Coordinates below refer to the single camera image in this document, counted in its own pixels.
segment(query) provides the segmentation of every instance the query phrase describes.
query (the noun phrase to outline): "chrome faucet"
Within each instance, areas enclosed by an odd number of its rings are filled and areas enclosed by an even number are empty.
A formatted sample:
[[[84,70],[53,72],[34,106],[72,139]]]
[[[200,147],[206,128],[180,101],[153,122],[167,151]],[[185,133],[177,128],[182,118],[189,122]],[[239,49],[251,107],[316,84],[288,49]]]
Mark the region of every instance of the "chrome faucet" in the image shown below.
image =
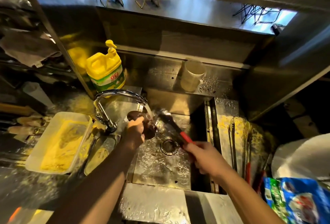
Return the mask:
[[[100,103],[101,98],[110,95],[122,95],[134,98],[139,104],[142,104],[143,106],[147,104],[147,101],[144,97],[138,95],[137,93],[124,89],[108,89],[98,93],[94,100],[94,106],[96,108],[96,119],[107,126],[107,131],[109,133],[113,133],[117,129],[117,124],[111,121]]]

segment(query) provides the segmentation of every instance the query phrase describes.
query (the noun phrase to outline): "measuring cup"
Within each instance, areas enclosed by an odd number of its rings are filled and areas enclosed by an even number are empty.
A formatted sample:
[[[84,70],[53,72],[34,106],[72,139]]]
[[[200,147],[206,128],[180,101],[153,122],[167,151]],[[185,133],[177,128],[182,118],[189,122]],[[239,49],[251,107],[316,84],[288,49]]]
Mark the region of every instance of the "measuring cup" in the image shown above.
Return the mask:
[[[205,74],[205,66],[200,61],[188,60],[184,63],[181,87],[185,91],[195,91]]]

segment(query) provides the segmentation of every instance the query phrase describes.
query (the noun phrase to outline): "forearm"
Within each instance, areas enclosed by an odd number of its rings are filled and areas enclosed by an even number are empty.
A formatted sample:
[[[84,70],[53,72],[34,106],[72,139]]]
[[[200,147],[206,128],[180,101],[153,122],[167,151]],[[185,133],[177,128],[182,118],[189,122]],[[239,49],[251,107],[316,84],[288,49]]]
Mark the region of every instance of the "forearm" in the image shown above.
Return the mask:
[[[234,170],[217,176],[216,181],[228,193],[244,224],[284,223]]]
[[[122,140],[74,190],[47,224],[105,224],[118,200],[139,144]]]

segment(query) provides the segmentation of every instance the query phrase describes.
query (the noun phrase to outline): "human arm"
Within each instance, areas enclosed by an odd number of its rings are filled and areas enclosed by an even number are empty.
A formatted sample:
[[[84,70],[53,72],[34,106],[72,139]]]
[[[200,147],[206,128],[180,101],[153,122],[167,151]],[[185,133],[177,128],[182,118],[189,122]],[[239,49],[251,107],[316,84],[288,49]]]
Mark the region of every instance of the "human arm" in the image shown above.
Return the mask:
[[[200,172],[209,174],[227,192],[244,224],[284,223],[211,143],[190,143],[184,149],[194,156]]]
[[[130,121],[122,140],[55,210],[47,224],[106,224],[126,180],[128,168],[143,143],[143,117]]]

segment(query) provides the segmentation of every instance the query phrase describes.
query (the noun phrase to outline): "cloth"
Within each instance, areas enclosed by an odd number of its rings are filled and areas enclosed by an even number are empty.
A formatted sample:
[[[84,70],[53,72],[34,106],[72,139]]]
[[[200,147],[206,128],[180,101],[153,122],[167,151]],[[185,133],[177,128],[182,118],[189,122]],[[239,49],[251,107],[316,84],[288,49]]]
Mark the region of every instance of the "cloth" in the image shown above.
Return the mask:
[[[29,67],[42,66],[41,61],[62,55],[55,43],[42,32],[8,31],[0,40],[5,53]]]

